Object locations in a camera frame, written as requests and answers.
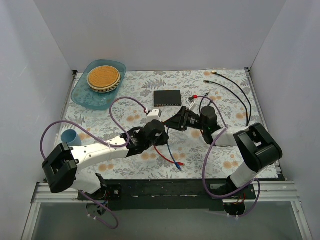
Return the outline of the black network switch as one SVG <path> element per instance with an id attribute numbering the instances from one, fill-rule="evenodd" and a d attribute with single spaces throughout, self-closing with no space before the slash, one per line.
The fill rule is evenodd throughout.
<path id="1" fill-rule="evenodd" d="M 180 90 L 156 90 L 153 92 L 155 107 L 174 107 L 182 105 Z"/>

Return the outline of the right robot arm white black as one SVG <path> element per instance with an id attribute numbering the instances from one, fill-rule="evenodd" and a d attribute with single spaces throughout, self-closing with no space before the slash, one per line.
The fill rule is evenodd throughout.
<path id="1" fill-rule="evenodd" d="M 217 111 L 205 106 L 199 114 L 182 107 L 173 117 L 164 122 L 173 130 L 184 132 L 188 128 L 202 131 L 204 141 L 209 145 L 202 167 L 202 184 L 214 199 L 237 199 L 256 176 L 283 157 L 283 151 L 265 127 L 255 123 L 249 127 L 222 128 L 218 124 Z M 243 162 L 227 179 L 225 185 L 210 191 L 206 183 L 206 166 L 214 147 L 238 147 Z"/>

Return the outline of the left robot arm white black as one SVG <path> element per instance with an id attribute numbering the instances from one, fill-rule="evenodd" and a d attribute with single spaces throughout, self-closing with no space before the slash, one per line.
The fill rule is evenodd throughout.
<path id="1" fill-rule="evenodd" d="M 108 160 L 140 155 L 153 146 L 166 145 L 168 140 L 165 126 L 154 119 L 144 127 L 134 127 L 128 133 L 106 142 L 83 146 L 60 143 L 45 157 L 42 169 L 53 194 L 71 188 L 83 190 L 95 200 L 101 200 L 107 193 L 103 178 L 90 176 L 84 172 L 85 168 Z"/>

